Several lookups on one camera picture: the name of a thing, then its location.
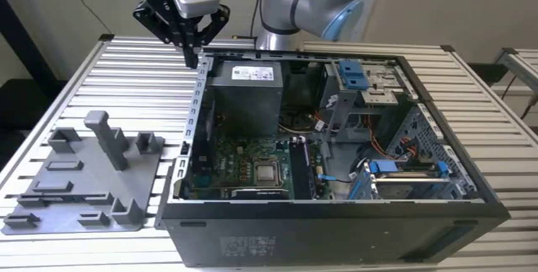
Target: slotted aluminum surface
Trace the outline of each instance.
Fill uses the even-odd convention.
[[[250,41],[216,40],[215,47],[251,48]],[[491,233],[466,246],[439,266],[421,271],[537,271],[538,269],[538,150],[537,137],[518,121],[459,57],[439,47],[307,42],[307,51],[405,55],[435,105],[449,119],[487,181],[511,213]],[[186,69],[172,46],[152,38],[119,38],[100,42],[69,81],[12,161],[0,182],[0,217],[16,205],[49,153],[47,135],[55,126],[84,130],[87,111],[104,109],[111,125],[132,135],[152,130],[167,147],[150,199],[146,227],[139,232],[19,235],[0,234],[0,268],[17,271],[182,271],[166,231],[152,228],[167,167],[178,155],[195,73]],[[291,267],[279,271],[417,271],[358,266]],[[271,268],[256,270],[272,271]],[[212,271],[235,271],[235,268]]]
[[[538,93],[538,50],[505,48],[495,63],[503,64],[530,89]]]

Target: power supply label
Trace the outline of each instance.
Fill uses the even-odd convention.
[[[272,81],[272,67],[235,66],[232,68],[232,80]]]

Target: black computer chassis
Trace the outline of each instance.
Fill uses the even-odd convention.
[[[215,57],[258,59],[264,51],[210,49]],[[426,105],[485,203],[167,203],[155,220],[187,267],[438,263],[510,218],[403,56],[270,52],[303,60],[394,59]]]

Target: motherboard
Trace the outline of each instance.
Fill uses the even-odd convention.
[[[191,199],[256,198],[260,193],[283,200],[328,198],[328,185],[316,176],[324,168],[318,142],[304,143],[299,152],[290,140],[222,137],[215,145],[211,169],[194,174]]]

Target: circuit board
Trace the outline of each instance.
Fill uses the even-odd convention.
[[[323,171],[318,144],[308,145],[312,172]],[[290,164],[290,142],[267,139],[216,140],[211,173],[195,173],[190,197],[192,199],[228,199],[234,190],[246,188],[286,190],[294,199],[292,169]],[[319,194],[327,198],[324,183],[316,180]]]

